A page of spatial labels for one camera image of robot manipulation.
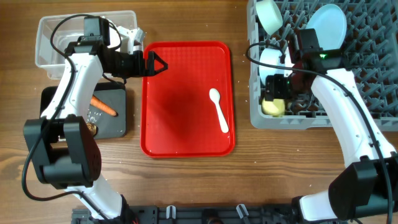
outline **gray dish rack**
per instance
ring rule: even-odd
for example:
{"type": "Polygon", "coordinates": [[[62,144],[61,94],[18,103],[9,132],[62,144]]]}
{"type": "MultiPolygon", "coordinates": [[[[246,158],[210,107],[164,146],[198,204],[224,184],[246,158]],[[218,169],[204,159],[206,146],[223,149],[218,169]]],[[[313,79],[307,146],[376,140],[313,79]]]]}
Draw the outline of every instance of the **gray dish rack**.
{"type": "MultiPolygon", "coordinates": [[[[250,44],[267,41],[287,47],[286,37],[294,29],[305,29],[317,9],[336,4],[346,14],[347,32],[342,49],[354,69],[359,93],[381,131],[398,131],[398,1],[396,0],[274,0],[283,26],[273,35],[262,28],[255,3],[247,5],[250,44]]],[[[251,57],[259,60],[264,47],[253,47],[251,57]]],[[[259,66],[251,63],[250,119],[260,129],[307,129],[331,126],[325,110],[317,100],[308,110],[293,113],[286,110],[280,117],[261,111],[259,66]]]]}

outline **table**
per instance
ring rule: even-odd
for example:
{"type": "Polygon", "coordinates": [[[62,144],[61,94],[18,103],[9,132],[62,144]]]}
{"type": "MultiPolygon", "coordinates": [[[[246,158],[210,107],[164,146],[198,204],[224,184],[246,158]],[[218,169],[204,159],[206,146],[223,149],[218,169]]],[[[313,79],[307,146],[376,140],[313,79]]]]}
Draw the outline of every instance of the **table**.
{"type": "MultiPolygon", "coordinates": [[[[102,174],[130,205],[260,205],[289,203],[292,197],[328,188],[344,169],[331,128],[306,131],[260,130],[250,123],[246,1],[28,1],[0,5],[0,223],[69,223],[72,196],[51,202],[29,200],[21,189],[27,147],[22,127],[39,117],[40,94],[58,85],[34,63],[41,17],[80,12],[133,10],[147,32],[145,44],[160,40],[220,40],[232,53],[236,147],[225,157],[150,159],[139,146],[141,79],[127,83],[128,112],[134,119],[120,139],[98,141],[102,174]]],[[[396,133],[384,133],[398,146],[396,133]]],[[[28,186],[34,195],[59,193],[37,180],[32,166],[28,186]]],[[[363,219],[384,223],[386,216],[363,219]]]]}

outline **orange carrot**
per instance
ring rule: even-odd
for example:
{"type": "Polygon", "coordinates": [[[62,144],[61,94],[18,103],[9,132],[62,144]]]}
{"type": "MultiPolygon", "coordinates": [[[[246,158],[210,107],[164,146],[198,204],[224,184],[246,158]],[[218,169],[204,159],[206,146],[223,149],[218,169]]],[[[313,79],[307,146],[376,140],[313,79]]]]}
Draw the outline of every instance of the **orange carrot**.
{"type": "Polygon", "coordinates": [[[108,105],[106,105],[105,103],[103,103],[101,100],[99,100],[97,97],[95,97],[93,95],[93,97],[91,97],[91,101],[90,104],[98,109],[100,109],[101,111],[104,111],[105,113],[111,115],[111,116],[117,116],[118,113],[110,108],[108,105]]]}

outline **wood grain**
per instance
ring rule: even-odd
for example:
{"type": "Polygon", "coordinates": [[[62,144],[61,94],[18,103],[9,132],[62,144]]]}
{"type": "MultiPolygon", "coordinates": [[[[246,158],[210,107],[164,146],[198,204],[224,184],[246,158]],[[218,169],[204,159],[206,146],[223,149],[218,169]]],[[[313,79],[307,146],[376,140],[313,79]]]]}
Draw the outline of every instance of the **wood grain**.
{"type": "MultiPolygon", "coordinates": [[[[27,155],[25,120],[39,116],[40,94],[58,85],[35,66],[35,39],[43,16],[133,10],[147,32],[145,44],[165,40],[220,40],[231,49],[236,117],[236,147],[226,157],[150,159],[139,147],[141,80],[128,80],[128,110],[135,114],[128,134],[98,141],[103,175],[131,205],[232,205],[285,203],[298,195],[327,189],[344,169],[331,128],[306,131],[259,130],[250,123],[246,1],[57,0],[0,4],[0,223],[69,223],[74,197],[34,202],[21,190],[27,155]]],[[[385,133],[398,146],[396,133],[385,133]]],[[[56,190],[37,181],[30,167],[28,185],[36,195],[56,190]]],[[[364,219],[384,223],[385,216],[364,219]]]]}

